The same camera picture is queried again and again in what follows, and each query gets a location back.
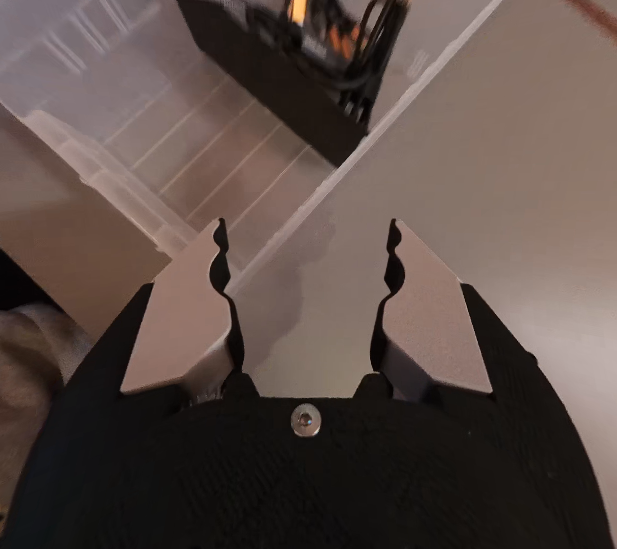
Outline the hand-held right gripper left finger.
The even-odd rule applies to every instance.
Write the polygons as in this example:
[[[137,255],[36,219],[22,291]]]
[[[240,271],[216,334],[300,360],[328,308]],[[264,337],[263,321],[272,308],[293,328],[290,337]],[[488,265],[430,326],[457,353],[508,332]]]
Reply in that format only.
[[[228,375],[242,370],[228,250],[225,220],[216,218],[155,277],[123,394],[175,385],[190,399],[218,399]]]

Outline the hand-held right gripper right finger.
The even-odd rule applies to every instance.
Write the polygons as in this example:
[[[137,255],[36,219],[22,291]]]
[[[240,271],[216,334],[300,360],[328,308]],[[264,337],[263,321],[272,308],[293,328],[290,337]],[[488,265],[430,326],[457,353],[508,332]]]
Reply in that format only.
[[[388,294],[378,305],[371,366],[396,399],[423,399],[435,387],[493,391],[457,275],[402,220],[389,225]]]

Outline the clear plastic bin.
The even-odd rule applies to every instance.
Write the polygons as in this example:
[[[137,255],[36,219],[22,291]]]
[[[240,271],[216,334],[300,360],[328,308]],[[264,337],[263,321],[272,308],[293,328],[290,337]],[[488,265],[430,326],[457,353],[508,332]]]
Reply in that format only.
[[[359,23],[370,0],[339,0]],[[174,258],[216,218],[233,275],[296,230],[503,0],[409,0],[335,167],[195,44],[176,0],[1,0],[1,105]]]

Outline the black usb hub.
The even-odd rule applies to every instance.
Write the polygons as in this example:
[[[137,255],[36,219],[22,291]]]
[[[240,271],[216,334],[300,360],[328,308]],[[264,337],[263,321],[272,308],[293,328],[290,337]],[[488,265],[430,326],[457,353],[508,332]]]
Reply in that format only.
[[[220,5],[176,0],[198,49],[305,144],[340,167],[367,136],[320,85],[279,51],[243,30]]]

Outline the person's grey sweater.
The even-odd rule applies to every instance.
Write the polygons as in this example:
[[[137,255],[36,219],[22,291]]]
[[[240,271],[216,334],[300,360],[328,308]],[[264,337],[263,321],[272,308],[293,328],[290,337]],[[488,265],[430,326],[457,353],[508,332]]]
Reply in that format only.
[[[94,340],[44,303],[1,311],[1,410],[40,413],[74,375]]]

